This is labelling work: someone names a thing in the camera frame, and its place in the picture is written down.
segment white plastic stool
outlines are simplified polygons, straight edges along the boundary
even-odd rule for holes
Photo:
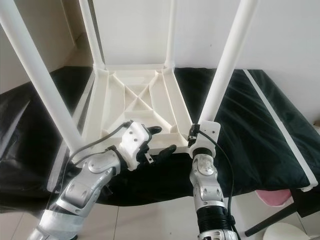
[[[283,222],[277,222],[269,226],[263,235],[263,240],[309,240],[309,239],[310,237],[307,236],[299,228]]]

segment tiled floor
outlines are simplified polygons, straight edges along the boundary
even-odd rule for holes
[[[263,233],[245,237],[243,232],[282,209],[266,206],[254,192],[232,199],[232,214],[242,240],[262,240]],[[292,224],[309,236],[320,235],[320,213],[301,220],[296,213],[281,222]],[[0,214],[0,240],[25,240],[38,224],[28,213]],[[192,197],[134,207],[96,204],[86,218],[79,240],[195,240],[197,216]]]

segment robotic hand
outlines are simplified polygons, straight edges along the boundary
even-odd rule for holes
[[[101,189],[121,171],[134,171],[154,160],[149,155],[148,143],[161,127],[146,128],[138,122],[128,122],[118,148],[90,154],[81,172],[60,193],[57,201],[46,209],[39,225],[28,240],[71,240],[81,230],[84,219],[97,201]],[[232,231],[234,220],[227,212],[224,197],[214,167],[214,142],[218,140],[220,125],[204,121],[194,124],[189,133],[189,155],[193,159],[190,180],[193,185],[195,210],[198,218],[199,240],[239,240]],[[176,150],[172,145],[161,151],[157,159],[165,159]]]

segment black cylinder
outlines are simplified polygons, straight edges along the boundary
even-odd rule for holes
[[[199,232],[209,230],[231,230],[227,210],[222,206],[205,206],[196,211]]]

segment pink cushion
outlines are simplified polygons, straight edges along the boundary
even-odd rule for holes
[[[266,205],[271,207],[280,207],[291,197],[289,189],[277,191],[256,190],[255,192]]]

